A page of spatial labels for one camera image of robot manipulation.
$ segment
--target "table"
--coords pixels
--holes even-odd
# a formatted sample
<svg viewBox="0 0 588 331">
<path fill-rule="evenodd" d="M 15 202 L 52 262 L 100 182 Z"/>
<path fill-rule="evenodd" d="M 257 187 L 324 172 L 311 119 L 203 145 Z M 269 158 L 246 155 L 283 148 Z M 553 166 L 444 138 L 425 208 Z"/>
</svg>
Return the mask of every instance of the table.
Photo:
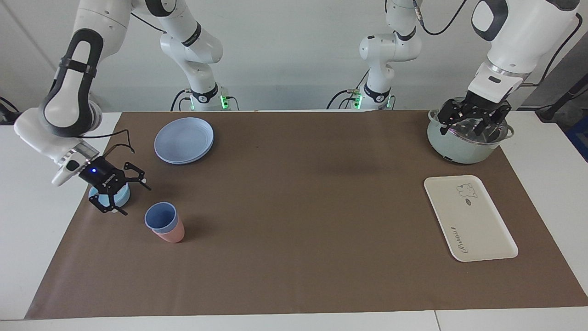
<svg viewBox="0 0 588 331">
<path fill-rule="evenodd" d="M 111 133 L 120 114 L 104 114 L 96 135 Z M 502 146 L 584 291 L 588 293 L 588 164 L 555 124 L 530 112 L 513 112 L 515 137 Z M 21 141 L 11 127 L 0 128 L 0 319 L 24 317 L 86 189 L 74 179 L 61 188 L 50 183 L 52 161 Z M 103 150 L 107 139 L 92 144 Z M 30 220 L 43 215 L 46 223 Z M 287 329 L 287 330 L 586 330 L 588 307 L 565 309 L 462 310 L 312 315 L 123 317 L 52 321 L 4 321 L 0 330 L 32 329 Z"/>
</svg>

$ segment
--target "brown tablecloth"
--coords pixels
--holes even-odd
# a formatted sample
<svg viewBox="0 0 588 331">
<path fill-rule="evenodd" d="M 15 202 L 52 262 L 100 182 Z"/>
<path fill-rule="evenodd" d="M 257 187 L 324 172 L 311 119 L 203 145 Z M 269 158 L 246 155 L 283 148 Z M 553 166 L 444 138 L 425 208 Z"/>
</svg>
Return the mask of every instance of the brown tablecloth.
<svg viewBox="0 0 588 331">
<path fill-rule="evenodd" d="M 153 140 L 186 116 L 211 123 L 214 146 L 193 164 L 164 163 Z M 502 150 L 448 163 L 427 122 L 425 112 L 125 113 L 116 130 L 131 130 L 137 153 L 109 159 L 143 168 L 153 191 L 132 186 L 128 217 L 84 199 L 26 318 L 588 306 Z M 484 182 L 517 258 L 449 253 L 423 181 L 462 174 Z M 182 243 L 145 227 L 159 201 L 177 207 Z"/>
</svg>

